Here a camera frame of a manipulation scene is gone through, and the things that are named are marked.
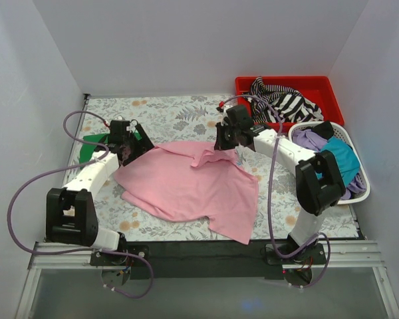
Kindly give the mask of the pink t-shirt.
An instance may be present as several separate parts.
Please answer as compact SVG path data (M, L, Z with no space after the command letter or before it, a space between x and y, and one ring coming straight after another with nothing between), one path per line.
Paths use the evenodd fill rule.
M209 229L248 244L258 210L259 184L239 163L235 150L211 142L177 141L119 168L115 181L123 200L171 222L206 217Z

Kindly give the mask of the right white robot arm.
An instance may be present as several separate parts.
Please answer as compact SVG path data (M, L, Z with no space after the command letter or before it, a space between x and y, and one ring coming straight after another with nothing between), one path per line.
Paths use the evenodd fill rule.
M310 245L317 240L324 211L335 206L345 193L335 156L327 150L314 152L298 146L267 124L255 124L244 105L221 103L217 111L222 119L216 124L215 149L249 148L280 163L295 176L301 210L288 236L287 254L293 263L305 263L312 255Z

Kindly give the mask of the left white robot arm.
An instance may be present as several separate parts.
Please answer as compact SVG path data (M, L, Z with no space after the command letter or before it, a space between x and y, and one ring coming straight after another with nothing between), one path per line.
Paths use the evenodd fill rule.
M154 145L137 120L113 120L105 137L86 144L93 146L93 153L78 175L64 187L47 193L46 238L105 250L106 259L120 266L127 261L128 249L120 244L120 233L99 226L94 199L114 172Z

